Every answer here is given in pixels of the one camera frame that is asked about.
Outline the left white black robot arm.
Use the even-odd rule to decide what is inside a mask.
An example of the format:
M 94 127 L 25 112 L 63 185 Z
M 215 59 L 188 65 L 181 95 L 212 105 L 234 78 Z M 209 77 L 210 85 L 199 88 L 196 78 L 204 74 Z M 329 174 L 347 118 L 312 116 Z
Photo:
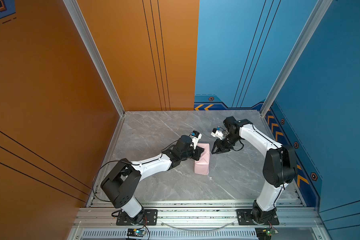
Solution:
M 176 168 L 182 161 L 199 161 L 204 148 L 198 146 L 202 134 L 193 131 L 182 135 L 155 157 L 130 162 L 121 159 L 103 179 L 101 189 L 116 209 L 121 209 L 134 223 L 145 218 L 145 209 L 134 193 L 140 181 L 160 172 Z

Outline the purple wrapping paper sheet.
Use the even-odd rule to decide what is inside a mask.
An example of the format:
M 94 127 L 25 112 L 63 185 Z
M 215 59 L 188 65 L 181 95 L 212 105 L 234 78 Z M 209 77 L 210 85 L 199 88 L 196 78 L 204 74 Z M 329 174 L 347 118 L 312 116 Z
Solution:
M 198 143 L 198 147 L 204 149 L 200 159 L 195 161 L 194 172 L 199 175 L 208 175 L 209 174 L 209 164 L 210 164 L 210 145 Z

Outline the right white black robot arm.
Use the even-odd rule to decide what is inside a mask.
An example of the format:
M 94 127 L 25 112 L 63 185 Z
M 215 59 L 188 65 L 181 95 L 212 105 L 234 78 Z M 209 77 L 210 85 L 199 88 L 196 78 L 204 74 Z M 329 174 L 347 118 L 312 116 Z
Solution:
M 217 139 L 211 150 L 212 154 L 233 151 L 237 142 L 246 140 L 265 157 L 263 189 L 254 201 L 251 212 L 244 217 L 256 225 L 269 224 L 277 216 L 278 199 L 298 175 L 295 150 L 292 146 L 272 140 L 247 119 L 238 121 L 233 116 L 227 117 L 224 126 L 225 130 L 217 127 L 211 132 Z

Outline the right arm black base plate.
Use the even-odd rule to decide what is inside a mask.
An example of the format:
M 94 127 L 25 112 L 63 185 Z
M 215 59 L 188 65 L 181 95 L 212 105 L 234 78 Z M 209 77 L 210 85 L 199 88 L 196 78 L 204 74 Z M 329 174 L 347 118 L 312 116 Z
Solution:
M 238 209 L 236 210 L 237 219 L 240 226 L 254 226 L 254 225 L 273 225 L 280 224 L 277 216 L 277 208 L 271 211 L 258 211 L 257 209 Z

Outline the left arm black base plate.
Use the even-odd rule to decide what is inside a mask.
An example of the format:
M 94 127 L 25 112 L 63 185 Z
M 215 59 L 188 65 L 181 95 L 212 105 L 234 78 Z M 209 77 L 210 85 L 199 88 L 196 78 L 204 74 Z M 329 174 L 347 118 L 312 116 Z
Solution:
M 145 225 L 155 226 L 158 219 L 158 210 L 143 209 L 135 217 L 130 217 L 125 211 L 119 213 L 117 217 L 117 226 Z

